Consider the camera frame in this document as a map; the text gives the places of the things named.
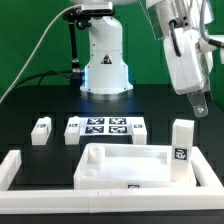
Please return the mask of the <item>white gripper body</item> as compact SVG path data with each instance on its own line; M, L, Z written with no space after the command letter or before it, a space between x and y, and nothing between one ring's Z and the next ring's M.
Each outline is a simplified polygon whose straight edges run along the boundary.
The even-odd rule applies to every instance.
M174 30L181 56L175 53L172 37L163 41L165 58L171 83L178 95L202 90L213 67L212 53L203 54L199 49L196 30Z

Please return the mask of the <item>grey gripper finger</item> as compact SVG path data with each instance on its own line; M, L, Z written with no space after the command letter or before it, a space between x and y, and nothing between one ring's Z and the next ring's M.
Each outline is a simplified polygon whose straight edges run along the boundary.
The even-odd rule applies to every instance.
M207 102L202 91L188 93L187 97L193 108L194 115L197 118L202 118L208 115Z

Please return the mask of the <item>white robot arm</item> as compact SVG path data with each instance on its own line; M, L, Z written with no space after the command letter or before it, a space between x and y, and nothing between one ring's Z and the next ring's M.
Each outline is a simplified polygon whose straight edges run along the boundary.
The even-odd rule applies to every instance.
M85 66L83 94L98 99L115 98L133 89L123 61L123 30L113 18L116 5L144 1L143 9L154 36L163 41L165 58L175 92L185 94L196 117L208 114L205 93L210 90L212 52L220 51L224 63L224 34L211 35L209 0L70 0L77 24L89 30L90 60Z

